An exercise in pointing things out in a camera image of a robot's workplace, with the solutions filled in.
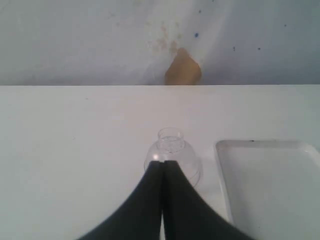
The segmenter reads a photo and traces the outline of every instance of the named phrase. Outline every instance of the white wall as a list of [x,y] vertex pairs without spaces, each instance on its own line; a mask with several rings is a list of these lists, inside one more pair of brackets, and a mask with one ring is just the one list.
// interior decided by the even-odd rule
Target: white wall
[[0,84],[162,84],[173,41],[203,84],[320,83],[319,0],[0,0]]

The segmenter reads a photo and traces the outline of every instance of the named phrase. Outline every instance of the white table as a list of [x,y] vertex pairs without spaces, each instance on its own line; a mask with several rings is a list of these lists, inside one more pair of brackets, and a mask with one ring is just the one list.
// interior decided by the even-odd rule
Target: white table
[[1,86],[0,238],[73,240],[144,174],[163,127],[202,162],[196,190],[226,217],[213,145],[298,139],[320,149],[320,85]]

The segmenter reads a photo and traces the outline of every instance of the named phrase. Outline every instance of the tan object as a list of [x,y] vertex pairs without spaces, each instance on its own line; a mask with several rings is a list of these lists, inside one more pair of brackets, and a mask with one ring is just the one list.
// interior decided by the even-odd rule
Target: tan object
[[165,73],[165,85],[195,85],[201,79],[201,68],[187,50],[179,48]]

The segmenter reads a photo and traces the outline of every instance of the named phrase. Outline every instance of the white tray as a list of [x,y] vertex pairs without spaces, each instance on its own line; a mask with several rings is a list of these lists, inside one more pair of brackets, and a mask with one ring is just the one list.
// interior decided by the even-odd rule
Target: white tray
[[228,217],[257,240],[320,239],[320,154],[299,141],[215,145]]

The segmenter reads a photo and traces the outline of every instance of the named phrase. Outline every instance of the clear glass jar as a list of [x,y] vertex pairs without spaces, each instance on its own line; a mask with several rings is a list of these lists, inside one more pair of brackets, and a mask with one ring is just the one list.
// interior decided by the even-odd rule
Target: clear glass jar
[[184,140],[182,131],[175,127],[166,127],[159,131],[156,141],[146,155],[144,169],[151,161],[177,161],[192,186],[200,179],[199,163],[192,146]]

